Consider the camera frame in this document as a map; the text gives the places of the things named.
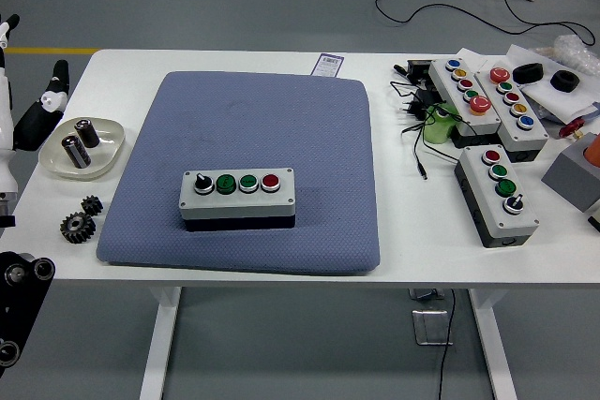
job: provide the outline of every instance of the black selector switch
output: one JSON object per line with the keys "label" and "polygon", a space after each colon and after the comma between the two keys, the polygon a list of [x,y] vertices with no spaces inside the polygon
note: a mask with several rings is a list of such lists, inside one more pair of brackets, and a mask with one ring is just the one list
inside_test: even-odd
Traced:
{"label": "black selector switch", "polygon": [[201,196],[210,194],[215,189],[215,182],[207,175],[201,173],[196,174],[196,182],[194,183],[194,190]]}
{"label": "black selector switch", "polygon": [[503,203],[504,210],[510,215],[519,215],[523,211],[523,196],[509,197]]}

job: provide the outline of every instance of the control box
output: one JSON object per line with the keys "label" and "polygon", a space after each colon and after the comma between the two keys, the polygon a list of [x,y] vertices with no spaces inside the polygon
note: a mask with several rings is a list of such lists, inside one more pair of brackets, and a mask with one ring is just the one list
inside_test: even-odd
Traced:
{"label": "control box", "polygon": [[498,137],[510,160],[533,161],[546,144],[548,134],[510,72],[498,66],[477,72],[475,78],[502,121]]}
{"label": "control box", "polygon": [[455,167],[484,247],[524,244],[539,220],[499,144],[465,147]]}
{"label": "control box", "polygon": [[459,58],[433,60],[429,68],[442,100],[453,105],[464,121],[457,124],[452,137],[458,148],[489,142],[487,136],[494,135],[501,123],[474,75]]}
{"label": "control box", "polygon": [[179,196],[188,231],[291,228],[295,204],[290,168],[187,170]]}

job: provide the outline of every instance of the wire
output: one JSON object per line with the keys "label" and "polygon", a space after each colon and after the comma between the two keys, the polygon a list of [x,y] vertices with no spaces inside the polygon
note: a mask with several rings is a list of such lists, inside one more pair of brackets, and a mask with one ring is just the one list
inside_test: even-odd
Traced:
{"label": "wire", "polygon": [[[514,11],[514,10],[513,10],[513,9],[510,7],[510,5],[509,5],[509,3],[508,3],[508,0],[504,0],[504,4],[506,5],[506,8],[508,8],[508,11],[510,11],[510,13],[513,15],[513,17],[514,17],[515,19],[517,19],[517,20],[518,20],[518,21],[520,21],[520,22],[523,22],[523,23],[526,23],[526,24],[528,24],[528,25],[531,25],[531,26],[532,26],[532,27],[530,27],[530,28],[527,28],[527,29],[525,29],[525,30],[524,30],[524,31],[522,31],[522,32],[509,32],[509,31],[507,31],[507,30],[503,30],[503,29],[501,29],[501,28],[499,28],[499,27],[496,27],[495,25],[492,25],[494,28],[497,28],[497,29],[499,29],[499,30],[502,30],[503,32],[505,32],[505,33],[507,33],[507,34],[509,34],[509,35],[522,35],[523,33],[527,33],[527,32],[529,32],[530,30],[533,30],[533,28],[537,28],[537,27],[541,27],[541,26],[548,26],[548,25],[559,25],[559,26],[563,26],[563,27],[567,28],[568,30],[570,30],[571,32],[573,32],[573,33],[574,33],[575,35],[577,35],[577,36],[579,37],[579,39],[581,39],[581,41],[582,41],[582,42],[583,42],[585,45],[587,45],[587,46],[593,46],[593,45],[595,44],[595,42],[596,42],[596,38],[595,38],[595,35],[593,34],[592,30],[590,30],[588,27],[586,27],[585,25],[583,25],[583,24],[581,24],[581,23],[578,23],[578,22],[570,22],[570,21],[559,21],[559,22],[528,22],[528,21],[525,21],[524,19],[520,18],[520,17],[519,17],[519,16],[518,16],[518,15],[515,13],[515,11]],[[476,16],[474,16],[474,17],[475,17],[475,19],[478,19],[479,21],[485,22],[485,21],[483,21],[482,19],[480,19],[480,18],[478,18],[478,17],[476,17]],[[579,34],[579,33],[578,33],[578,32],[577,32],[575,29],[573,29],[571,26],[569,26],[569,25],[567,25],[567,24],[579,26],[579,27],[583,28],[585,31],[587,31],[587,32],[590,34],[590,36],[592,37],[592,43],[586,42],[586,41],[585,41],[585,40],[584,40],[584,39],[581,37],[581,35],[580,35],[580,34]]]}
{"label": "wire", "polygon": [[448,347],[450,347],[450,331],[452,330],[452,320],[454,319],[454,312],[457,307],[457,295],[453,289],[452,291],[452,312],[450,313],[450,320],[448,320],[448,333],[446,335],[446,344],[443,349],[442,365],[440,367],[440,388],[438,389],[438,400],[442,400],[442,385],[443,385],[443,365],[446,362],[446,355],[448,354]]}
{"label": "wire", "polygon": [[[515,13],[515,11],[510,7],[510,4],[509,4],[508,0],[503,0],[503,1],[504,1],[504,4],[506,5],[507,9],[511,13],[511,15],[515,19],[517,19],[518,21],[520,21],[520,22],[522,22],[524,24],[529,25],[529,27],[526,27],[524,30],[517,31],[517,32],[511,31],[511,30],[506,30],[506,29],[501,28],[500,26],[498,26],[498,25],[496,25],[496,24],[494,24],[494,23],[492,23],[490,21],[486,21],[485,19],[477,16],[474,13],[471,13],[470,11],[468,11],[466,9],[463,9],[461,7],[456,7],[456,6],[453,6],[453,5],[450,5],[450,4],[445,4],[445,3],[434,3],[434,4],[424,5],[424,6],[420,7],[419,9],[417,9],[408,19],[406,19],[406,20],[399,20],[399,19],[396,19],[396,18],[388,15],[387,13],[385,13],[382,10],[382,8],[380,7],[380,2],[381,1],[382,0],[375,0],[375,7],[379,10],[379,12],[385,18],[387,18],[388,20],[390,20],[392,22],[395,22],[395,23],[407,23],[407,22],[410,22],[414,18],[414,16],[416,16],[420,11],[422,11],[424,9],[427,9],[427,8],[432,8],[432,7],[447,7],[447,8],[451,8],[451,9],[455,9],[457,11],[460,11],[463,14],[466,14],[466,15],[468,15],[468,16],[476,19],[476,20],[478,20],[479,22],[482,22],[482,23],[484,23],[484,24],[486,24],[486,25],[488,25],[488,26],[490,26],[490,27],[492,27],[492,28],[494,28],[494,29],[496,29],[498,31],[501,31],[501,32],[506,33],[506,34],[511,35],[511,36],[523,35],[523,34],[529,32],[529,31],[531,31],[531,30],[533,30],[534,28],[537,28],[537,27],[558,25],[558,26],[561,26],[561,27],[564,27],[564,28],[568,29],[569,31],[571,31],[572,33],[574,33],[575,35],[577,35],[581,39],[581,41],[585,45],[587,45],[587,46],[593,46],[595,44],[595,42],[596,42],[596,38],[595,38],[595,35],[592,32],[592,30],[590,30],[587,26],[583,25],[582,23],[570,22],[570,21],[559,21],[559,22],[529,22],[529,21],[525,21],[524,19],[520,18]],[[578,33],[578,31],[575,28],[573,28],[574,26],[575,27],[581,27],[583,30],[585,30],[590,35],[590,37],[592,38],[592,41],[586,41],[581,36],[581,34]]]}
{"label": "wire", "polygon": [[[425,106],[425,102],[423,101],[422,98],[419,97],[418,94],[416,93],[411,93],[414,98],[420,102],[422,104],[422,106]],[[405,97],[406,95],[401,94],[400,92],[398,92],[399,96]],[[430,108],[432,108],[433,110],[431,111],[426,111],[426,117],[423,121],[419,122],[418,124],[415,124],[414,126],[407,126],[406,128],[404,128],[400,134],[403,135],[404,133],[407,133],[409,131],[418,131],[416,140],[414,140],[414,146],[412,147],[412,153],[414,154],[414,159],[416,160],[416,168],[419,171],[419,173],[421,174],[421,176],[423,177],[424,180],[426,180],[428,178],[428,173],[425,170],[425,166],[423,166],[423,163],[421,163],[421,159],[419,158],[419,154],[417,154],[417,144],[419,143],[419,140],[423,143],[423,145],[425,145],[429,150],[432,150],[433,152],[435,152],[436,154],[440,155],[440,156],[445,156],[453,161],[458,161],[457,158],[450,156],[449,154],[446,154],[438,149],[435,149],[433,147],[431,147],[430,145],[428,145],[425,142],[425,135],[423,133],[423,131],[425,130],[426,126],[432,126],[433,124],[435,124],[435,116],[433,115],[433,112],[435,111],[443,111],[445,114],[449,115],[450,117],[452,117],[455,121],[457,122],[461,122],[466,124],[471,130],[472,132],[475,134],[475,136],[477,135],[477,132],[473,129],[473,127],[467,123],[462,116],[460,116],[460,114],[455,114],[447,109],[445,109],[443,107],[443,105],[430,105]]]}

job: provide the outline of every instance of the black tape roll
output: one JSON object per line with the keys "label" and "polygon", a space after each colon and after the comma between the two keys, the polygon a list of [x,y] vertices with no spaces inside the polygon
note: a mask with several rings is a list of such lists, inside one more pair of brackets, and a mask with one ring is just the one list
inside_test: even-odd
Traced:
{"label": "black tape roll", "polygon": [[544,78],[544,67],[541,63],[531,63],[515,67],[513,80],[518,84],[535,83]]}
{"label": "black tape roll", "polygon": [[554,89],[557,91],[570,93],[578,87],[579,77],[568,70],[559,70],[552,76],[550,84],[554,86]]}

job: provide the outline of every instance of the gear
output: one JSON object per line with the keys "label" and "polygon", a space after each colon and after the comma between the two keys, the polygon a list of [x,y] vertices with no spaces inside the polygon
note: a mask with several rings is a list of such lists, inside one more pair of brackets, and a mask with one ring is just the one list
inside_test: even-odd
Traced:
{"label": "gear", "polygon": [[83,212],[68,215],[60,225],[60,232],[72,244],[84,243],[94,235],[96,224],[91,215]]}
{"label": "gear", "polygon": [[96,196],[87,196],[82,201],[82,208],[88,215],[97,215],[102,211],[102,202]]}

